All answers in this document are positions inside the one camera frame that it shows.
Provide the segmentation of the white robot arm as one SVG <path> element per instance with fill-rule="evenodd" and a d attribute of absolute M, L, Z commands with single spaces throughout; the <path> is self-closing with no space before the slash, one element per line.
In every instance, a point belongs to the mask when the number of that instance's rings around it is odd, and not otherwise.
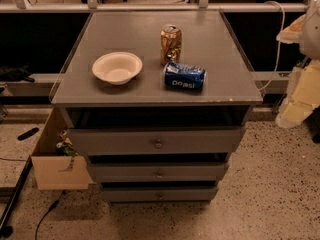
<path fill-rule="evenodd" d="M 320 0 L 310 0 L 307 12 L 281 30 L 276 40 L 298 43 L 300 53 L 310 59 L 307 66 L 292 69 L 276 116 L 279 127 L 292 128 L 320 106 Z"/>

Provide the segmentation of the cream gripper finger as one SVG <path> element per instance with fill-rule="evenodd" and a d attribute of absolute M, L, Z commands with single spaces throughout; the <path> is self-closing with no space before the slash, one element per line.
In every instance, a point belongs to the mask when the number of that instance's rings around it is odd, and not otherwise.
<path fill-rule="evenodd" d="M 281 128 L 300 125 L 320 106 L 320 61 L 312 60 L 304 68 L 294 67 L 275 122 Z"/>
<path fill-rule="evenodd" d="M 295 21 L 293 21 L 288 27 L 281 30 L 277 35 L 276 40 L 285 44 L 298 43 L 304 18 L 305 15 L 301 15 Z"/>

